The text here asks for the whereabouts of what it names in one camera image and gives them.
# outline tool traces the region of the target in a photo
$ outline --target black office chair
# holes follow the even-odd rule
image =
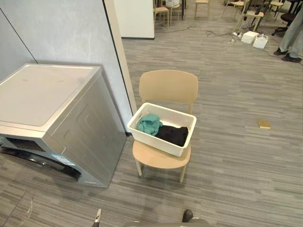
[[[290,26],[290,24],[293,22],[295,16],[298,14],[298,12],[300,11],[301,7],[302,7],[302,3],[300,4],[299,1],[298,2],[298,5],[297,7],[294,9],[293,13],[290,13],[291,11],[291,8],[290,10],[288,11],[288,13],[284,13],[281,15],[281,19],[284,20],[285,22],[287,22],[287,25],[286,27],[278,27],[274,32],[273,34],[271,35],[275,35],[276,33],[278,32],[285,32],[288,27]]]

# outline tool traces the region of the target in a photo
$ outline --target white wall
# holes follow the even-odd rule
[[[0,11],[0,82],[25,63],[35,60]]]
[[[128,131],[132,111],[102,1],[0,0],[0,7],[38,63],[101,65]]]
[[[121,34],[119,31],[118,20],[116,16],[116,9],[113,0],[104,0],[105,7],[107,10],[108,19],[110,22],[110,27],[112,30],[113,38],[116,45],[116,50],[118,53],[118,58],[120,62],[121,71],[124,78],[125,87],[128,94],[128,99],[131,105],[132,112],[135,113],[137,111],[136,100],[134,98],[134,91],[131,82],[131,78],[128,71],[128,66],[126,62],[126,56],[124,52],[124,47],[121,39]]]
[[[153,0],[114,0],[122,37],[154,38]]]

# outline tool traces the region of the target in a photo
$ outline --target white device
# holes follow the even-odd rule
[[[126,134],[100,67],[26,64],[0,97],[2,153],[108,187]]]
[[[266,43],[268,42],[268,37],[264,34],[257,35],[253,46],[259,49],[264,49]]]
[[[257,37],[258,33],[257,32],[246,32],[243,34],[242,38],[241,38],[241,42],[245,43],[245,44],[252,44],[255,40],[255,38]]]
[[[165,0],[165,5],[172,7],[179,4],[179,0]]]

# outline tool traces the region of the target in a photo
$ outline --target gray wall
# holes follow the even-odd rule
[[[38,63],[101,65],[122,122],[132,116],[101,0],[0,0]]]
[[[25,63],[35,61],[0,11],[0,81]]]

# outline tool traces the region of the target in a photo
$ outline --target washing machine top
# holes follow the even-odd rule
[[[0,84],[0,124],[43,126],[99,67],[27,64]]]

